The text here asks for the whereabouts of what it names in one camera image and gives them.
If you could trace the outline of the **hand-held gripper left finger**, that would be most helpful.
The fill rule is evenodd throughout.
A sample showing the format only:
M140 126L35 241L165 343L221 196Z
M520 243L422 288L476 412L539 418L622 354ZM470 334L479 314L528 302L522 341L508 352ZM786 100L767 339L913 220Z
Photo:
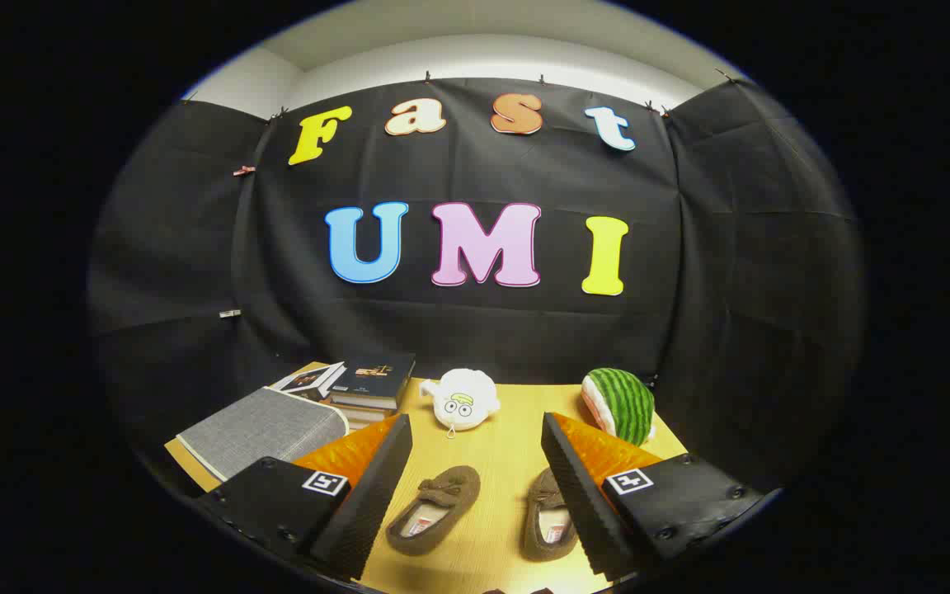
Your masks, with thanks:
M361 578L412 450L396 414L294 461L264 456L200 497L200 510L299 568Z

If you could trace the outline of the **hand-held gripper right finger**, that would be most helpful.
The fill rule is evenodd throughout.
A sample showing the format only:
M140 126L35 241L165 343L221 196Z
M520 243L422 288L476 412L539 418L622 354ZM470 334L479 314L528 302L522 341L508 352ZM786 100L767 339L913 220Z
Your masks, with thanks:
M759 490L700 456L662 459L559 413L543 417L544 456L592 571L661 574L754 518Z

